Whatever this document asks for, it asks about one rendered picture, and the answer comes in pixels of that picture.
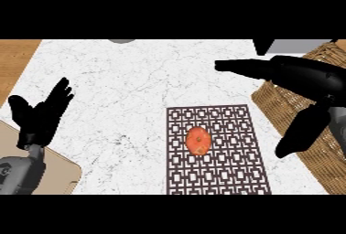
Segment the black and grey appliance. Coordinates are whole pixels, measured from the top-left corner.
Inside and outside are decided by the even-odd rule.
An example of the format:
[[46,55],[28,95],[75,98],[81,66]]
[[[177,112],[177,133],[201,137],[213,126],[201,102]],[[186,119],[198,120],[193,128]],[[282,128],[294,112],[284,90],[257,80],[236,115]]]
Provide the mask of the black and grey appliance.
[[254,39],[254,49],[259,56],[267,53],[307,53],[322,43],[335,42],[334,39]]

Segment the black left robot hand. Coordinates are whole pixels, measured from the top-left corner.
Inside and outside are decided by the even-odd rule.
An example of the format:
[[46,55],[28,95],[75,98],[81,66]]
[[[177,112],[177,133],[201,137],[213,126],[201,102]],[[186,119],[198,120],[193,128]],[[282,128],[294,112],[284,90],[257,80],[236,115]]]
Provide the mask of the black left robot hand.
[[20,127],[16,147],[26,150],[31,144],[44,147],[50,144],[59,120],[68,108],[71,99],[69,80],[62,78],[53,87],[46,101],[32,107],[19,95],[7,97],[12,120]]

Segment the beige cutting board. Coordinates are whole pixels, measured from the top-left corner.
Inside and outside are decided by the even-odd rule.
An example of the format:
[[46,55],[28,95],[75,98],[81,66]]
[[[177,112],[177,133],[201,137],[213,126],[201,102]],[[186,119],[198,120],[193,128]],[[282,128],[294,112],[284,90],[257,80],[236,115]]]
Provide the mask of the beige cutting board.
[[[16,147],[19,131],[0,120],[0,158],[26,157],[28,152]],[[81,177],[81,167],[49,147],[44,148],[46,171],[34,195],[69,194]]]

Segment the brown wooden surface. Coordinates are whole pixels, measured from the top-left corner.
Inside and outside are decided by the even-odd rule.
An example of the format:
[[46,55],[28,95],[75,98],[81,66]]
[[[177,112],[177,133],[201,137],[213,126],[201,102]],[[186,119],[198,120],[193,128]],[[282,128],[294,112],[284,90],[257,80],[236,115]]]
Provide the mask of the brown wooden surface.
[[40,46],[40,39],[0,39],[0,106]]

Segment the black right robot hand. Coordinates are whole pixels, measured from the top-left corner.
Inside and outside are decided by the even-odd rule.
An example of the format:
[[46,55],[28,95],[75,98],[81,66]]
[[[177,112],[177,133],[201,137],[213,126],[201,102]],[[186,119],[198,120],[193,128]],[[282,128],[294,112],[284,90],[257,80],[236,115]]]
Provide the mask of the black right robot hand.
[[315,101],[298,111],[276,145],[275,155],[282,158],[306,151],[331,122],[329,108],[346,108],[346,69],[291,56],[273,56],[269,60],[216,60],[214,69],[270,81],[279,88]]

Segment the orange squash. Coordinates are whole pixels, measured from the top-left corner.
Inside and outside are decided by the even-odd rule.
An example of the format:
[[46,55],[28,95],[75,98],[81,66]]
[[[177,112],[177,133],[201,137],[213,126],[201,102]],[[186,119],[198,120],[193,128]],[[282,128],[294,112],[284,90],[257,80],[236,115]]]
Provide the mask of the orange squash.
[[192,155],[204,155],[211,147],[211,136],[202,127],[189,129],[185,145]]

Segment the brown patterned placemat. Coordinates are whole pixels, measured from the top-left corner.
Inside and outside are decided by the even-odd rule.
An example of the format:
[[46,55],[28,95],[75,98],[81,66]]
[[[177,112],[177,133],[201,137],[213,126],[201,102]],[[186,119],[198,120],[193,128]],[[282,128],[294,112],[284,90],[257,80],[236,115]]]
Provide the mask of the brown patterned placemat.
[[[186,147],[199,127],[211,137],[204,155]],[[168,195],[269,195],[272,193],[248,107],[165,109],[165,192]]]

